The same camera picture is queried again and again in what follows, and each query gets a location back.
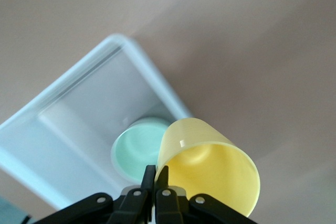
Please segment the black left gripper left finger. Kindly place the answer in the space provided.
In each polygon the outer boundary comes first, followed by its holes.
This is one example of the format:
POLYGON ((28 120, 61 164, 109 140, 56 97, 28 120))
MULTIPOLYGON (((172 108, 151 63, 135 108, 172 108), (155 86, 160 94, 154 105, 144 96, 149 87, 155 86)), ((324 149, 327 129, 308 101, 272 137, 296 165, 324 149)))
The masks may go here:
POLYGON ((96 193, 37 223, 148 223, 153 206, 155 166, 148 165, 140 185, 123 189, 117 199, 96 193))

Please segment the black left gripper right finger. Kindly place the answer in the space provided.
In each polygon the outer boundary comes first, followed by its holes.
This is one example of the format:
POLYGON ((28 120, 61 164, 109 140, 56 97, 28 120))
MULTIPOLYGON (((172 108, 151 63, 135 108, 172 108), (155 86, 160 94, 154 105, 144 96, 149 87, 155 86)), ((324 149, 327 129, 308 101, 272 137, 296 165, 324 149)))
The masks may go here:
POLYGON ((207 194, 187 199, 181 187, 169 186, 169 168, 164 166, 156 181, 156 223, 254 223, 207 194))

